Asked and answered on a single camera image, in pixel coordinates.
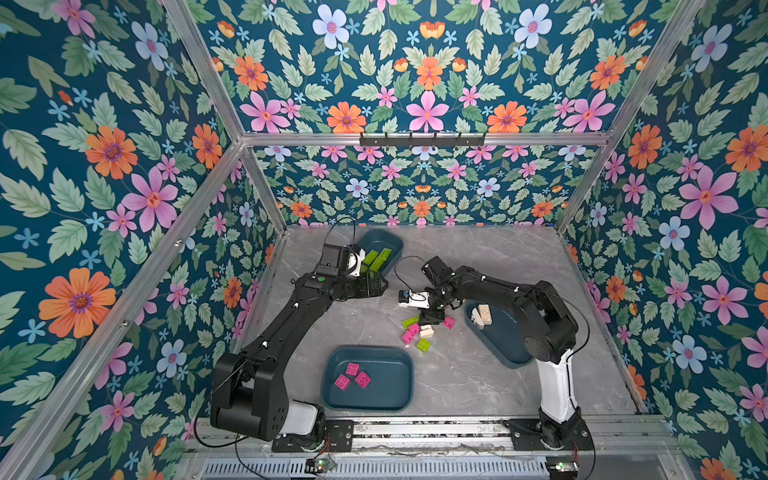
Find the cream long lego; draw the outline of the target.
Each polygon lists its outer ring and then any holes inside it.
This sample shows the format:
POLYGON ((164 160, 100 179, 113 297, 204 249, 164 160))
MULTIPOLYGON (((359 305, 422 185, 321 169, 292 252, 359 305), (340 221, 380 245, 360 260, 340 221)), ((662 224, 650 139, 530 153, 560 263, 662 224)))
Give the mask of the cream long lego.
POLYGON ((476 326, 477 326, 479 329, 483 329, 483 328, 484 328, 484 326, 485 326, 485 323, 484 323, 484 321, 483 321, 483 318, 482 318, 481 314, 479 313, 479 311, 478 311, 477 309, 473 309, 473 310, 472 310, 472 315, 471 315, 471 318, 472 318, 472 322, 473 322, 473 323, 474 323, 474 324, 475 324, 475 325, 476 325, 476 326))
POLYGON ((488 305, 480 304, 476 308, 479 313, 481 314, 483 321, 485 323, 485 326, 492 324, 492 316, 491 316, 491 309, 488 305))

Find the green long lego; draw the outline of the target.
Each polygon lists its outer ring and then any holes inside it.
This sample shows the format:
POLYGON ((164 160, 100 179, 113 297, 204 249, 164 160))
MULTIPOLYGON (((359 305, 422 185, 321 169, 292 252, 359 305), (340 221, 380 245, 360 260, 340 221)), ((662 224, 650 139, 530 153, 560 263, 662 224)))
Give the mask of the green long lego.
POLYGON ((384 248, 381 252, 379 252, 378 257, 371 264, 369 269, 374 272, 380 272, 389 260, 391 253, 392 251, 389 248, 384 248))

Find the cream lego pile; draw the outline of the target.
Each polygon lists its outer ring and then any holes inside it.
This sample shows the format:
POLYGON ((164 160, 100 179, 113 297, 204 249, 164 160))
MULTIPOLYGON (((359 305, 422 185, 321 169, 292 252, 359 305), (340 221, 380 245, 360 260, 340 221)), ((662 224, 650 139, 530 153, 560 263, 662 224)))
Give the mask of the cream lego pile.
POLYGON ((420 336, 428 339, 434 336, 434 329, 431 325, 424 325, 420 327, 420 336))

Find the green small lego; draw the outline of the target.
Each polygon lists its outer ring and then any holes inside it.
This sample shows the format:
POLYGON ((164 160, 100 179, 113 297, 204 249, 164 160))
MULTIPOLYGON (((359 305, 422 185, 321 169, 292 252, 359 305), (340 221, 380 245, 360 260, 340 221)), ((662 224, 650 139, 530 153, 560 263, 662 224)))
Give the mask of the green small lego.
POLYGON ((430 346, 431 343, 426 339, 420 339, 416 344, 416 348, 421 352, 427 352, 430 346))

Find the pink small lego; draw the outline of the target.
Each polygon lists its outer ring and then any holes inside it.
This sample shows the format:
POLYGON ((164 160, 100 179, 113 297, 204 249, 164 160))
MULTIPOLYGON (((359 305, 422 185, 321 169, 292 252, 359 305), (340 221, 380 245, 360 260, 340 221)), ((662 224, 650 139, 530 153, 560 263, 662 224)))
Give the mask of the pink small lego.
POLYGON ((360 372, 354 379, 354 381, 362 388, 366 389, 371 382, 371 378, 365 372, 360 372))

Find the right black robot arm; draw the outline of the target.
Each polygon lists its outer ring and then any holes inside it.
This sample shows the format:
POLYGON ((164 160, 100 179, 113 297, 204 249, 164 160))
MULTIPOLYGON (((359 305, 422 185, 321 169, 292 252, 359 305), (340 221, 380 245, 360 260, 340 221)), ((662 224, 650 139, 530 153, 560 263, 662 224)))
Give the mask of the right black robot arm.
POLYGON ((501 310, 516 321, 522 345, 536 361, 539 374, 538 436, 552 450, 570 445, 583 427, 572 374, 578 323, 555 288, 546 281, 512 283, 468 266, 454 270, 437 256, 424 263, 421 271, 431 283, 419 303, 422 320, 443 320, 448 306, 469 300, 501 310))

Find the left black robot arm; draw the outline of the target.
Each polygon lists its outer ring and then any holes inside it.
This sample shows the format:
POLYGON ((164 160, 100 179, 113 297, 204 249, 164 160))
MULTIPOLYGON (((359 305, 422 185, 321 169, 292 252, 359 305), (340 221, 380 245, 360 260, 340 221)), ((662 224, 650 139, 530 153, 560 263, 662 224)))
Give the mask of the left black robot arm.
POLYGON ((289 398, 285 370, 304 336, 334 303, 386 291, 381 273, 362 269, 365 256, 357 244, 325 244, 315 268, 293 282, 287 303, 256 340, 219 358, 212 379, 213 427, 263 441, 323 430, 318 406, 289 398))

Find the far teal bin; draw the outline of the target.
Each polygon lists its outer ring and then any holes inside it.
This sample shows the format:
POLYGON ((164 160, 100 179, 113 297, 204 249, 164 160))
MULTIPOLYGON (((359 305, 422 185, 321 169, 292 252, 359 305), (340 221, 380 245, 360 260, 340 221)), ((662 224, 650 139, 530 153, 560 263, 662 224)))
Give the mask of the far teal bin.
POLYGON ((369 229, 357 245, 363 250, 361 272, 368 270, 387 276, 402 257, 404 241, 385 229, 369 229))

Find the teal bin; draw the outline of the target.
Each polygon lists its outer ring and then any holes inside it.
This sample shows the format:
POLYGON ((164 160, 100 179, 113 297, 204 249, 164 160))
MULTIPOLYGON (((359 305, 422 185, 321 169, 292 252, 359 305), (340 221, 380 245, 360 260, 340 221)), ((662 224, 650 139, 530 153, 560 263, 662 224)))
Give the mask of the teal bin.
POLYGON ((363 250, 361 272, 368 270, 387 276, 402 257, 404 241, 385 229, 369 229, 357 245, 363 250))
POLYGON ((534 361, 534 358, 525 348, 513 316, 504 310, 491 307, 491 324, 478 325, 473 320, 473 314, 478 312, 478 308, 479 303, 477 301, 465 302, 465 323, 502 365, 510 369, 517 369, 534 361))
POLYGON ((414 395, 414 362, 404 350, 342 346, 328 358, 322 400, 334 410, 400 412, 414 395))

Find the right teal bin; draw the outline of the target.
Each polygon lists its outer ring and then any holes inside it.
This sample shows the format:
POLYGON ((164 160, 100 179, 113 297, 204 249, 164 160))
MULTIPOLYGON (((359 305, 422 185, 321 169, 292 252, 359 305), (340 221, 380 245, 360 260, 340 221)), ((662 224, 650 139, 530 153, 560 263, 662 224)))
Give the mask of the right teal bin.
POLYGON ((525 348, 513 316, 504 310, 491 307, 491 324, 478 325, 473 320, 473 314, 478 312, 478 308, 479 303, 477 301, 465 302, 465 323, 502 365, 510 369, 517 369, 534 361, 534 358, 525 348))

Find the near teal bin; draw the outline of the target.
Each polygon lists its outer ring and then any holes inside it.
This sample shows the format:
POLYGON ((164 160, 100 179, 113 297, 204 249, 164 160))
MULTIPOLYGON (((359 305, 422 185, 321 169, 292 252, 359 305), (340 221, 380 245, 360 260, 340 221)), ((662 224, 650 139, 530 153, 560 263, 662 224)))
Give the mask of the near teal bin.
POLYGON ((328 358, 322 400, 334 410, 400 412, 414 395, 414 362, 404 350, 342 346, 328 358))

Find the black wall hook rail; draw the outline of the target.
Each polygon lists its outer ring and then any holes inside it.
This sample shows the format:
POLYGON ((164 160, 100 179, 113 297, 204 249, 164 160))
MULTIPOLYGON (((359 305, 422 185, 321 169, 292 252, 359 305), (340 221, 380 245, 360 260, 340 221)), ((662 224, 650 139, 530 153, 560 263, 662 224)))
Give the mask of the black wall hook rail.
POLYGON ((475 147, 483 146, 486 141, 485 134, 464 133, 381 133, 361 134, 358 137, 360 146, 370 147, 475 147))

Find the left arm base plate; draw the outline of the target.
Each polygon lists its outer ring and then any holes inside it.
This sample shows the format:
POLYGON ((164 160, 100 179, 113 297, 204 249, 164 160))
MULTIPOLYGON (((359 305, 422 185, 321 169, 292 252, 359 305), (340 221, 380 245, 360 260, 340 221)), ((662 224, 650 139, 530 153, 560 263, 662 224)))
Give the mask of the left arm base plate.
POLYGON ((280 434, 272 443, 273 453, 312 453, 352 451, 355 422, 352 420, 322 420, 307 435, 280 434))

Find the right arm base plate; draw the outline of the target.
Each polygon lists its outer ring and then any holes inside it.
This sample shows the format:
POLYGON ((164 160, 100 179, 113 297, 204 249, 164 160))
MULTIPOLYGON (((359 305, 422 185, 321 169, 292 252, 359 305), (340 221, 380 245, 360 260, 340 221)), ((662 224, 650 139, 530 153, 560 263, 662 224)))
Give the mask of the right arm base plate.
POLYGON ((516 450, 592 451, 594 449, 591 432, 581 417, 580 411, 564 422, 556 422, 540 412, 538 418, 506 419, 502 425, 509 430, 516 450))

